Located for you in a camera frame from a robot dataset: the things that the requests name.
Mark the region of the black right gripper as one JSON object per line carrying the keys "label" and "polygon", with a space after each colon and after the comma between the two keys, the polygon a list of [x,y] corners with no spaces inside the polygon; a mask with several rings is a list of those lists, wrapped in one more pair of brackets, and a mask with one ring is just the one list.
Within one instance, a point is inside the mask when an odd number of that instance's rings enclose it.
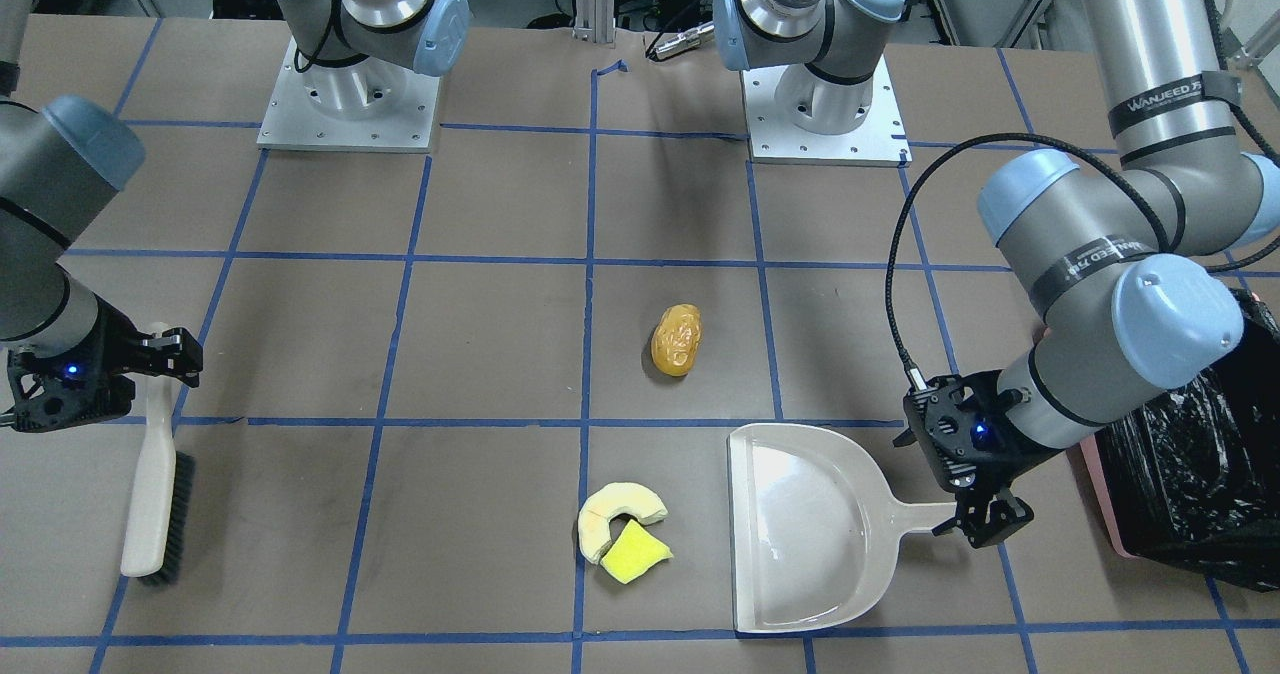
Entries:
{"label": "black right gripper", "polygon": [[9,352],[6,382],[14,404],[3,425],[20,434],[49,434],[129,414],[136,384],[128,373],[169,377],[200,388],[204,347],[187,327],[143,333],[122,311],[99,301],[86,338],[56,356],[32,347]]}

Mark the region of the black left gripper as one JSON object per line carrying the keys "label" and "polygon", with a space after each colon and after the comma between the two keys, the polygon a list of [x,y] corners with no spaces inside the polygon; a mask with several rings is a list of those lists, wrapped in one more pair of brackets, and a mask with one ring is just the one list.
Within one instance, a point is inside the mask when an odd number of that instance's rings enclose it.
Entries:
{"label": "black left gripper", "polygon": [[1034,521],[1023,498],[1004,490],[1041,464],[1041,445],[1009,418],[1029,393],[1002,388],[998,373],[938,375],[902,399],[908,428],[896,449],[916,445],[955,514],[932,528],[934,537],[959,531],[972,547],[997,546]]}

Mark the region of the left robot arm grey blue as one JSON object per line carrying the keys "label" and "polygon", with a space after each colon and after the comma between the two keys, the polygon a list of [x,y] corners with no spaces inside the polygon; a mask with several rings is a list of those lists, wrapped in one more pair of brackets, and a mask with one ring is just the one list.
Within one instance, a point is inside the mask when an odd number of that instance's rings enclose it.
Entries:
{"label": "left robot arm grey blue", "polygon": [[1220,54],[1213,0],[1084,0],[1120,165],[1018,133],[1032,150],[978,196],[986,231],[1046,326],[1004,370],[924,379],[887,322],[908,428],[954,506],[914,531],[997,545],[1033,518],[1019,477],[1225,358],[1240,306],[1202,256],[1277,231],[1277,153]]}

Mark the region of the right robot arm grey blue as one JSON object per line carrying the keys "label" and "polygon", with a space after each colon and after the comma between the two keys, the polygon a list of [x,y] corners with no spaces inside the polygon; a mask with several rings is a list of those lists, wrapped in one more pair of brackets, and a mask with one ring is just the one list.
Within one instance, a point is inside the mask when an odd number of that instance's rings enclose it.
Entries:
{"label": "right robot arm grey blue", "polygon": [[[61,267],[65,249],[145,162],[145,146],[93,101],[14,100],[35,0],[3,0],[3,349],[13,404],[3,425],[45,434],[128,414],[133,375],[196,388],[204,350],[184,327],[142,333]],[[439,77],[460,59],[468,0],[275,0],[294,40],[294,72]]]}

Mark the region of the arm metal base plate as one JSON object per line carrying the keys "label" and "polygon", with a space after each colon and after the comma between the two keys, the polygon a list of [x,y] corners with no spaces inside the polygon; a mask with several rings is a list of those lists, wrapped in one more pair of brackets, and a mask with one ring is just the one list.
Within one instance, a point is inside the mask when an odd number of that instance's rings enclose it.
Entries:
{"label": "arm metal base plate", "polygon": [[259,127],[261,150],[430,153],[442,77],[376,59],[300,73],[291,40]]}
{"label": "arm metal base plate", "polygon": [[753,162],[902,168],[913,153],[890,68],[869,81],[819,81],[805,65],[741,72]]}

